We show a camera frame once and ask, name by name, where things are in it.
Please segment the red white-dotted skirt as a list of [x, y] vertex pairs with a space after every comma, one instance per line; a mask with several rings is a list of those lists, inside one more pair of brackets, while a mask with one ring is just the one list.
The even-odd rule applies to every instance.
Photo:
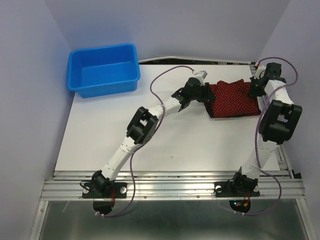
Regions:
[[211, 91], [215, 94], [215, 101], [206, 103], [205, 110], [208, 115], [230, 116], [242, 114], [261, 114], [258, 99], [250, 96], [250, 82], [240, 79], [227, 83], [218, 81], [211, 84]]

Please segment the red navy plaid skirt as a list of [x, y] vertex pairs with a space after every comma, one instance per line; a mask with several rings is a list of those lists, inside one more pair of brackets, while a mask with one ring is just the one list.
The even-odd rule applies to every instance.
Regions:
[[225, 115], [225, 116], [215, 116], [209, 115], [211, 119], [233, 119], [233, 118], [245, 118], [245, 117], [257, 117], [259, 113], [252, 113], [252, 114], [238, 114], [238, 115]]

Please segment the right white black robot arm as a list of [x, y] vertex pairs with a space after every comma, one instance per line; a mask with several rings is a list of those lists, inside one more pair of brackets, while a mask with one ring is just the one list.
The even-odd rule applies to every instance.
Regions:
[[235, 195], [258, 190], [258, 179], [266, 162], [280, 145], [291, 139], [303, 112], [302, 107], [289, 97], [289, 84], [281, 76], [281, 64], [257, 63], [255, 67], [249, 93], [252, 97], [266, 96], [267, 99], [257, 122], [254, 150], [230, 182], [231, 192]]

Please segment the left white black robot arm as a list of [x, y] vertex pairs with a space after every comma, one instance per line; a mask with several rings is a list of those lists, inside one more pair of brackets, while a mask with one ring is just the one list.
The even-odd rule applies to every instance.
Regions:
[[212, 103], [215, 99], [208, 82], [204, 82], [202, 77], [191, 77], [184, 87], [161, 104], [151, 108], [138, 108], [127, 126], [120, 147], [105, 166], [92, 175], [90, 187], [87, 189], [95, 191], [100, 197], [108, 196], [123, 165], [152, 139], [165, 117], [181, 112], [192, 101]]

